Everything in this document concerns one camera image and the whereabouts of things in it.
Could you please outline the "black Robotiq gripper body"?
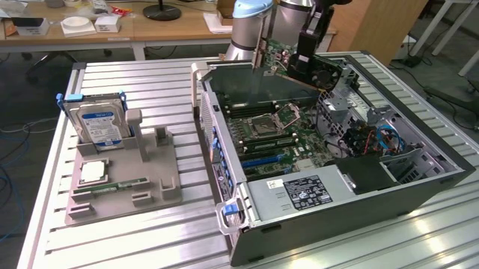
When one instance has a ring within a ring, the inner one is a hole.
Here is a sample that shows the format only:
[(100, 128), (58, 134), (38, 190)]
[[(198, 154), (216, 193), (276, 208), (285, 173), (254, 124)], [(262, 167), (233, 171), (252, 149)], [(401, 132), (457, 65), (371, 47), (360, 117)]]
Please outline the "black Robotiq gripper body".
[(311, 12), (301, 27), (297, 40), (297, 54), (312, 56), (328, 30), (335, 13), (333, 5), (347, 5), (351, 0), (313, 1)]

